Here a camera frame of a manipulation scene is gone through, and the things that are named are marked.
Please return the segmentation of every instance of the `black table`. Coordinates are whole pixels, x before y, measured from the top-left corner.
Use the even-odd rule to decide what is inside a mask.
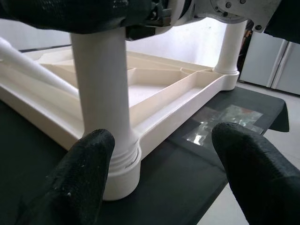
[[[279,98],[236,88],[218,93],[206,106],[237,105],[263,114],[255,123],[289,130],[287,108]],[[198,126],[187,120],[143,161],[137,189],[128,197],[104,202],[97,224],[196,224],[227,184],[214,151],[182,138]],[[14,223],[19,202],[28,203],[66,151],[0,101],[0,224]]]

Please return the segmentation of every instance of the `white floor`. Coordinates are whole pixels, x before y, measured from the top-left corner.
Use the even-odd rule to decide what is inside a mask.
[[[288,108],[290,132],[282,133],[268,130],[264,135],[277,149],[298,169],[300,169],[300,97],[267,90],[245,83],[238,83],[238,87],[257,91],[283,99]],[[248,225],[234,195],[227,185],[198,225]]]

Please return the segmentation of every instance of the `gray refrigerator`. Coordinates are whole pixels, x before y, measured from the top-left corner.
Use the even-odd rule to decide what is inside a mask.
[[[300,45],[253,33],[240,81],[300,95]]]

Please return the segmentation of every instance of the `black tabletop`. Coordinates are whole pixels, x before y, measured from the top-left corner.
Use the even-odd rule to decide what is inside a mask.
[[[206,104],[220,111],[229,105],[262,113],[255,125],[264,131],[288,131],[286,105],[279,98],[236,88]],[[216,153],[182,137],[198,125],[187,120],[152,151],[142,161],[137,189],[104,202],[97,224],[196,224],[227,183]],[[35,196],[66,151],[1,101],[0,144],[0,223],[11,225],[20,201]]]

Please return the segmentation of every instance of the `refrigerator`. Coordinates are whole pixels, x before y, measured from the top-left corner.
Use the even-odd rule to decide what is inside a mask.
[[[240,81],[300,95],[300,45],[253,33]]]

